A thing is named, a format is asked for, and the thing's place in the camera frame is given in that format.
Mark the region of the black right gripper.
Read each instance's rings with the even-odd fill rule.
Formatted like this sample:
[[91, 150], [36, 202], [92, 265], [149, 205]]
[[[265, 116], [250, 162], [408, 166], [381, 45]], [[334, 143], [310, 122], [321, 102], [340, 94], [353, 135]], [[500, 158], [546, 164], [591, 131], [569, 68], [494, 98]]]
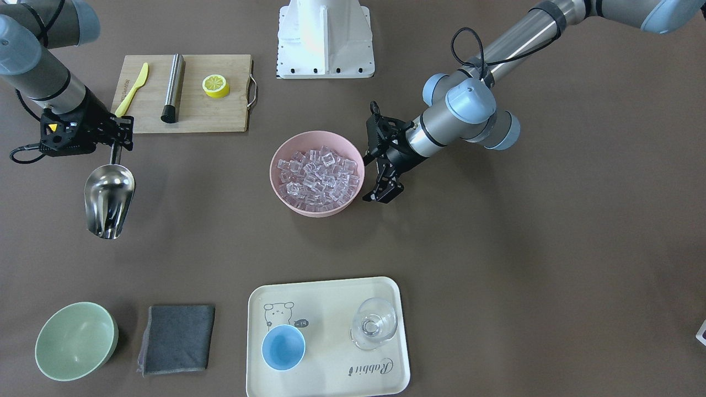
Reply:
[[[99, 143], [133, 150], [133, 116], [114, 116], [92, 92], [61, 115], [46, 108], [40, 118], [39, 151], [51, 157], [93, 153]], [[123, 136], [118, 136], [118, 128]]]

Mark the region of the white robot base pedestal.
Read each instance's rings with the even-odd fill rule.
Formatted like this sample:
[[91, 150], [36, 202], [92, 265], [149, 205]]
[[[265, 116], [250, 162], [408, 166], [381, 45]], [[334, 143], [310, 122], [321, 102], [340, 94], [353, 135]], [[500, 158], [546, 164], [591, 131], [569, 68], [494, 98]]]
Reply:
[[276, 77], [370, 78], [370, 10], [358, 1], [290, 1], [279, 10]]

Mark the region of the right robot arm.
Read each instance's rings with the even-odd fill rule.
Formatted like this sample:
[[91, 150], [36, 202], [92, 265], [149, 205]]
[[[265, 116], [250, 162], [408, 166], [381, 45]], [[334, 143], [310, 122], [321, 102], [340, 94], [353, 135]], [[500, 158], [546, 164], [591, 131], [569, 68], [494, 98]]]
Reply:
[[95, 42], [100, 24], [84, 1], [2, 3], [1, 75], [42, 108], [40, 140], [20, 147], [40, 156], [93, 153], [99, 144], [133, 149], [132, 116], [116, 116], [52, 49]]

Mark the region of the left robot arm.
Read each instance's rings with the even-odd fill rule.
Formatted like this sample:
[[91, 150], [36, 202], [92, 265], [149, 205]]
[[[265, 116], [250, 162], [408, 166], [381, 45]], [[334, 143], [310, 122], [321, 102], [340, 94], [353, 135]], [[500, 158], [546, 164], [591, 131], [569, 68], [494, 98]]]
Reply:
[[388, 203], [403, 192], [399, 177], [452, 143], [462, 139], [489, 150], [505, 150], [520, 135], [520, 122], [499, 110], [491, 89], [497, 80], [533, 53], [555, 42], [568, 26], [590, 16], [616, 21], [642, 31], [666, 34], [684, 26], [703, 1], [542, 1], [478, 55], [459, 61], [452, 74], [426, 81], [427, 108], [414, 120], [397, 120], [370, 105], [368, 149], [364, 165], [376, 162], [377, 178], [364, 201]]

